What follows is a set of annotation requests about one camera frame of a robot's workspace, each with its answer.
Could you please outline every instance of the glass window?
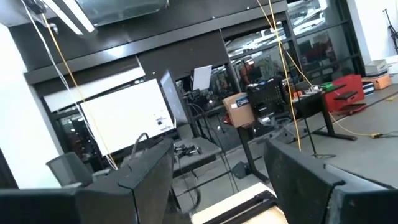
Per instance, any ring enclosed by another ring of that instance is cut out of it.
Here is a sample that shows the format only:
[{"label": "glass window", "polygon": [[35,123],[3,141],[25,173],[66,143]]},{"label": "glass window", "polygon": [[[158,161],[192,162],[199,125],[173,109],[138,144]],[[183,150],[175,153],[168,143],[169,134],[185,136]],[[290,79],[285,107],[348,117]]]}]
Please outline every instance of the glass window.
[{"label": "glass window", "polygon": [[88,128],[80,114],[73,114],[58,120],[68,146],[81,159],[88,159],[95,156],[96,144],[91,140]]},{"label": "glass window", "polygon": [[297,39],[303,68],[311,71],[351,56],[342,26]]},{"label": "glass window", "polygon": [[295,35],[337,24],[341,21],[338,1],[300,0],[288,4],[288,13]]},{"label": "glass window", "polygon": [[312,84],[319,85],[353,73],[355,73],[353,61],[348,59],[332,67],[321,68],[314,72],[309,72],[307,73],[307,78],[312,82]]},{"label": "glass window", "polygon": [[[288,43],[284,44],[284,49],[289,51]],[[292,66],[292,63],[290,59],[285,60],[285,63],[288,75],[290,75],[289,67]],[[242,90],[245,90],[250,83],[267,80],[275,75],[285,76],[278,46],[239,58],[232,61],[232,64]]]},{"label": "glass window", "polygon": [[[281,22],[277,22],[277,28],[280,40],[286,39]],[[271,28],[227,41],[227,43],[225,43],[225,47],[228,51],[229,57],[232,57],[276,42],[277,38],[275,30]]]}]

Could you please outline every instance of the floor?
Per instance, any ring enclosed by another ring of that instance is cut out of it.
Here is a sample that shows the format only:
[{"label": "floor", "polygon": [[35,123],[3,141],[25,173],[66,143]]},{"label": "floor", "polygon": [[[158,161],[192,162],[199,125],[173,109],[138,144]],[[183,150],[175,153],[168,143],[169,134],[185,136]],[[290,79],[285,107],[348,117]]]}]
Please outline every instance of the floor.
[{"label": "floor", "polygon": [[[369,108],[354,116],[342,118],[338,123],[357,133],[370,134],[398,131],[398,120],[394,117],[397,114],[396,111],[398,111],[398,97],[392,102],[383,100],[397,92],[398,85],[392,85],[385,90],[377,91],[375,94],[367,96],[365,102],[371,105]],[[322,115],[317,114],[309,118],[308,125],[310,130],[322,128],[325,125]],[[335,131],[337,133],[345,133],[337,124],[335,124]],[[398,150],[395,148],[398,144],[398,138],[371,139],[367,136],[359,136],[357,141],[351,142],[316,136],[314,134],[312,137],[315,148],[319,154],[337,155],[335,158],[328,159],[326,162],[367,178],[398,186],[398,179],[396,178]],[[264,145],[262,143],[258,144],[256,140],[257,139],[250,143],[254,158],[261,156],[264,148]],[[304,153],[312,153],[310,140],[307,136],[301,139],[301,143]],[[229,151],[228,161],[231,167],[239,161],[246,161],[244,151],[241,147]],[[262,158],[258,159],[255,164],[263,174],[266,174],[265,164]],[[193,187],[225,171],[226,167],[222,160],[218,159],[211,164],[195,170],[198,176],[197,180],[195,180],[191,174],[185,174],[174,179],[175,192],[177,195],[180,195],[187,186]],[[234,184],[231,185],[229,178],[230,176],[226,175],[199,188],[202,196],[197,211],[212,206],[237,192]],[[234,179],[239,190],[246,189],[259,182],[253,175],[249,175],[241,180],[237,178]],[[194,192],[191,192],[191,196],[193,199],[196,198]],[[188,193],[178,196],[178,201],[183,210],[192,206],[193,202],[191,196]]]}]

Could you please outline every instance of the monitor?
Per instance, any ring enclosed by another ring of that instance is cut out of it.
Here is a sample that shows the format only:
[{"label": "monitor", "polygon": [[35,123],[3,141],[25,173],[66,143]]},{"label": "monitor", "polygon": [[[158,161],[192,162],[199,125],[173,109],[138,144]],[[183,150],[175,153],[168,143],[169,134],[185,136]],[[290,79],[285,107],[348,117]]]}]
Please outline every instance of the monitor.
[{"label": "monitor", "polygon": [[151,138],[174,129],[156,79],[86,101],[81,107],[103,156],[134,145],[142,133]]},{"label": "monitor", "polygon": [[177,88],[177,84],[175,83],[175,80],[168,70],[163,75],[160,83],[162,85],[164,95],[166,96],[167,103],[169,104],[174,119],[178,123],[189,123],[187,112],[183,105],[181,92]]}]

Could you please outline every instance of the chair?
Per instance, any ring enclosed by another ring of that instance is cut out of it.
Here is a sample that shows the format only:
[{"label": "chair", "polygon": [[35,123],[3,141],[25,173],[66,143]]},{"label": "chair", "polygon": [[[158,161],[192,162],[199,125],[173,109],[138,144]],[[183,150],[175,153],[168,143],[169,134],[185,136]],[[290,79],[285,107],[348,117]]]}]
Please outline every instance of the chair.
[{"label": "chair", "polygon": [[270,138],[282,136],[289,141],[297,139],[291,129],[292,115],[289,107],[289,95],[284,89],[283,78],[275,76],[268,81],[247,88],[248,100],[256,119],[267,127],[274,128],[268,133]]},{"label": "chair", "polygon": [[80,187],[92,184],[110,169],[92,174],[74,152],[68,152],[46,163],[62,187]]}]

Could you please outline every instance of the black beam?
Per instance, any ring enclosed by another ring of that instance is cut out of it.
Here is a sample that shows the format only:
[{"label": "black beam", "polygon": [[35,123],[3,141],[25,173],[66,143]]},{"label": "black beam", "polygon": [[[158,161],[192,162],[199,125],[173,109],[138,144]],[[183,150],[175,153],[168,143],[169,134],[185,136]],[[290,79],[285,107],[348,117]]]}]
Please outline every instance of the black beam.
[{"label": "black beam", "polygon": [[[272,5],[272,7],[274,13],[283,12],[287,10],[287,3],[285,1],[276,2]],[[264,6],[264,10],[267,15],[271,14],[269,6]],[[72,72],[77,72],[167,44],[189,39],[201,34],[206,34],[207,32],[233,26],[242,22],[251,21],[253,19],[258,19],[263,16],[264,15],[260,7],[257,7],[244,12],[212,19],[210,21],[173,30],[157,36],[113,47],[111,49],[103,50],[83,57],[74,58],[69,60],[67,63]],[[58,63],[57,66],[63,75],[67,74],[67,69],[63,63]],[[58,75],[53,65],[25,73],[25,78],[30,85],[51,80],[57,76]]]}]

